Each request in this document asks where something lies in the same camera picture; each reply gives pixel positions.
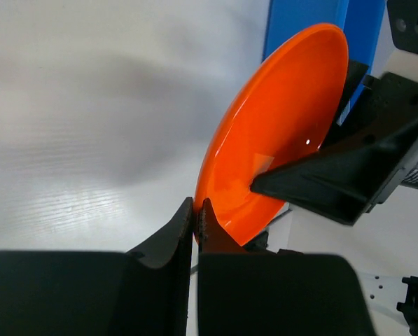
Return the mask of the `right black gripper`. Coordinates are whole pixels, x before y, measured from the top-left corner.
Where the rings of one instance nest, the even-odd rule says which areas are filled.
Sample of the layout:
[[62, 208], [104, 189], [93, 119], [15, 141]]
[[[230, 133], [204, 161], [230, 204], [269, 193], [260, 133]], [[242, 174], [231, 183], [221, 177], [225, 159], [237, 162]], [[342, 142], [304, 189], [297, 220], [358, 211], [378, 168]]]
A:
[[257, 175], [251, 191], [353, 225], [397, 186], [418, 190], [418, 82], [390, 72], [365, 78], [368, 68], [349, 60], [320, 150]]

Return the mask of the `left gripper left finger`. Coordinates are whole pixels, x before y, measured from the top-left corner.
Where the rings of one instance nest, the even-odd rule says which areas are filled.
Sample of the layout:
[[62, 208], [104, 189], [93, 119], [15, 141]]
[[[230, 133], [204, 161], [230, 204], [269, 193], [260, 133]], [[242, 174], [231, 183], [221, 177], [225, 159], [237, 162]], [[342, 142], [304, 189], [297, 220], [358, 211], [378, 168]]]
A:
[[0, 251], [0, 335], [184, 335], [193, 201], [127, 252]]

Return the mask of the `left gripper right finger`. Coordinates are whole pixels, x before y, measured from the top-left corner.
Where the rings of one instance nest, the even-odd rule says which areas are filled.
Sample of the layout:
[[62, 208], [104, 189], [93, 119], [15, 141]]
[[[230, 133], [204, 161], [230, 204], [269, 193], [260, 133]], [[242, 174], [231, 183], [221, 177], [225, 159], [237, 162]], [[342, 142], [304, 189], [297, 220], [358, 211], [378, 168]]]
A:
[[218, 223], [209, 199], [197, 227], [199, 335], [375, 335], [344, 258], [249, 253]]

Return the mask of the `orange plastic plate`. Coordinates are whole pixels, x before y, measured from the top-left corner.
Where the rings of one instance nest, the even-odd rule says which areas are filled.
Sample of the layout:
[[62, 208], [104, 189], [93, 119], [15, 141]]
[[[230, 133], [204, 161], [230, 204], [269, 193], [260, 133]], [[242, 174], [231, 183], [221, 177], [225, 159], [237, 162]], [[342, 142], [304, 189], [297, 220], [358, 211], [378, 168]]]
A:
[[225, 112], [200, 169], [194, 208], [210, 200], [239, 245], [284, 205], [252, 192], [253, 179], [319, 149], [340, 103], [348, 61], [344, 32], [314, 24], [269, 55]]

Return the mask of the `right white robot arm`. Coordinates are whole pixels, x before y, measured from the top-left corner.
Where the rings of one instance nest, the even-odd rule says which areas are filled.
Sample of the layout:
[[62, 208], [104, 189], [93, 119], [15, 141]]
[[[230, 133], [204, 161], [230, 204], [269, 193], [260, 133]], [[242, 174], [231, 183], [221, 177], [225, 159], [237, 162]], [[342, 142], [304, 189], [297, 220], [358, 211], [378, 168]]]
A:
[[[418, 1], [388, 1], [394, 51], [318, 153], [259, 174], [255, 193], [343, 225], [383, 204], [398, 186], [418, 190]], [[277, 313], [298, 335], [374, 335], [370, 309], [418, 335], [418, 276], [355, 272], [337, 255], [278, 255], [288, 287]]]

